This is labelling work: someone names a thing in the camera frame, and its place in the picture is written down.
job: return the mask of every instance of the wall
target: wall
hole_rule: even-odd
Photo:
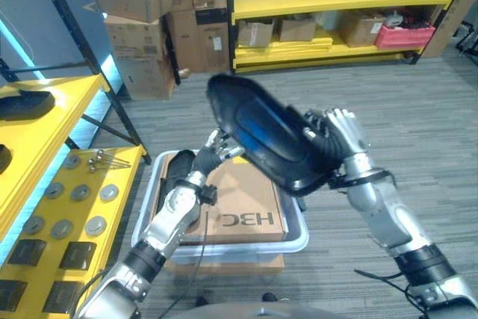
[[[88,10],[94,0],[67,0],[72,12],[87,37],[100,63],[111,51],[108,35],[100,12]],[[51,0],[0,0],[0,19],[20,42],[28,56],[38,66],[83,61],[71,36]],[[0,39],[0,55],[9,67],[25,67],[12,48]],[[88,75],[88,68],[46,71],[47,77]],[[19,75],[21,79],[34,78],[33,74]]]

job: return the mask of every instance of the stacked cardboard boxes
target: stacked cardboard boxes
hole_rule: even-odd
[[[181,4],[167,15],[179,69],[226,71],[229,67],[226,2],[187,0]]]
[[[169,99],[174,73],[161,17],[187,0],[97,0],[106,13],[113,56],[132,99]]]

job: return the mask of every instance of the black object on shelf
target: black object on shelf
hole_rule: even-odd
[[[55,106],[49,91],[20,90],[18,96],[0,99],[0,120],[34,120],[47,114]]]
[[[12,161],[12,153],[10,150],[0,143],[0,174],[2,174]]]

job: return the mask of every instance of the black cable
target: black cable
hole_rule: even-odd
[[[375,274],[372,274],[372,273],[368,273],[368,272],[364,272],[363,270],[359,270],[359,269],[354,269],[353,270],[354,272],[356,272],[357,274],[360,274],[361,276],[365,276],[367,278],[370,278],[370,279],[376,279],[376,280],[379,280],[381,282],[384,282],[384,283],[387,283],[388,285],[394,287],[395,289],[397,289],[398,291],[401,291],[402,293],[405,293],[405,290],[402,289],[401,287],[399,287],[398,285],[390,282],[387,277],[385,276],[376,276]]]
[[[408,284],[406,287],[405,287],[405,298],[407,299],[407,301],[412,304],[416,309],[418,309],[420,312],[422,312],[423,315],[425,315],[424,319],[427,319],[428,318],[428,315],[426,314],[426,309],[422,309],[415,301],[415,298],[411,296],[411,294],[409,293],[409,289],[410,289],[410,284]]]
[[[390,285],[391,287],[397,289],[398,291],[401,291],[403,294],[405,294],[405,298],[407,299],[407,301],[408,301],[410,304],[412,304],[419,312],[421,312],[423,315],[425,315],[425,319],[428,318],[427,315],[426,315],[425,310],[423,310],[423,309],[415,302],[414,297],[412,297],[412,296],[410,295],[410,293],[409,293],[410,284],[408,284],[405,289],[402,289],[402,288],[399,287],[398,285],[395,285],[394,283],[390,282],[389,279],[398,278],[398,277],[400,277],[400,276],[403,275],[402,273],[397,273],[397,274],[394,274],[393,276],[376,276],[375,274],[368,273],[368,272],[364,272],[363,270],[358,270],[358,269],[354,269],[354,272],[356,272],[357,274],[360,274],[361,276],[365,276],[365,277],[370,278],[370,279],[376,279],[376,280],[379,280],[379,281],[381,281],[381,282],[387,283],[387,284]]]
[[[188,293],[191,285],[193,284],[194,280],[196,280],[196,276],[197,276],[197,272],[199,271],[199,267],[201,265],[201,262],[202,262],[202,258],[204,257],[204,249],[206,247],[206,239],[208,237],[208,212],[206,212],[206,221],[205,221],[205,231],[204,231],[204,238],[202,239],[202,249],[201,249],[201,256],[199,257],[197,263],[196,263],[196,266],[194,267],[194,271],[193,271],[193,274],[191,275],[190,279],[189,279],[189,283],[187,284],[186,286],[186,289],[182,292],[182,294],[174,301],[171,303],[170,306],[168,306],[166,308],[166,310],[164,310],[164,312],[161,313],[161,315],[158,317],[158,319],[162,319],[164,318],[164,316],[170,312],[170,310],[172,308],[174,308],[174,306],[176,304],[178,304],[185,296],[186,294]]]
[[[83,294],[91,287],[91,285],[94,284],[94,282],[96,282],[100,277],[104,276],[108,271],[109,269],[100,270],[92,279],[88,281],[87,284],[84,285],[84,287],[76,296],[75,300],[73,300],[72,307],[69,312],[69,319],[73,319],[73,316],[76,312],[76,306],[78,305],[78,302],[80,301],[81,297],[83,297]]]

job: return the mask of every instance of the pink crate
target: pink crate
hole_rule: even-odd
[[[434,32],[434,26],[420,29],[392,29],[383,25],[375,40],[375,46],[381,49],[421,48],[429,42]]]

